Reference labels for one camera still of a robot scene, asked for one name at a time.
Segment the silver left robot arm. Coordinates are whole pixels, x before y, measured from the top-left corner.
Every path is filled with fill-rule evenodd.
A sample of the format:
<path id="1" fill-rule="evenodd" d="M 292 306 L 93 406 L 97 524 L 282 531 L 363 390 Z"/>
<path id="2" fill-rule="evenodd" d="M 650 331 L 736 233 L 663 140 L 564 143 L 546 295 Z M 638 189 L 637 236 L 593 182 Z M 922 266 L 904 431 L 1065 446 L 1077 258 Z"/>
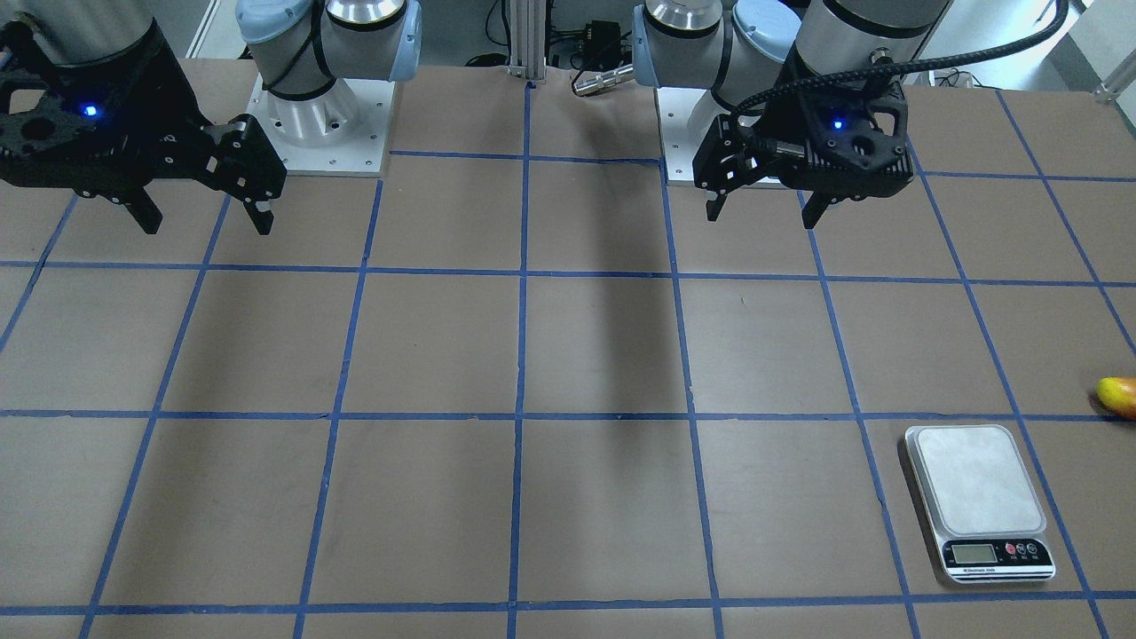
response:
<path id="1" fill-rule="evenodd" d="M 903 73 L 945 1 L 645 1 L 630 32 L 637 83 L 705 90 L 692 159 L 705 215 L 760 179 L 807 191 L 813 229 L 843 200 L 889 198 L 914 177 Z"/>

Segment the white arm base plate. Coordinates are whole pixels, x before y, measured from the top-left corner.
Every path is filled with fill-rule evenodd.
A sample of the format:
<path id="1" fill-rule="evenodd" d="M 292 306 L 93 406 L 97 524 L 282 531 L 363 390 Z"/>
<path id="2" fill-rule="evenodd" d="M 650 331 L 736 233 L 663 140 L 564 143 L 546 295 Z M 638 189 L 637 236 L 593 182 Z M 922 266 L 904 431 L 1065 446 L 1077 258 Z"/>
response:
<path id="1" fill-rule="evenodd" d="M 670 185 L 694 186 L 692 163 L 707 130 L 725 109 L 709 89 L 658 88 L 655 105 L 667 181 Z"/>
<path id="2" fill-rule="evenodd" d="M 248 101 L 290 177 L 379 179 L 389 148 L 396 83 L 340 78 L 304 101 L 272 96 L 257 77 Z"/>

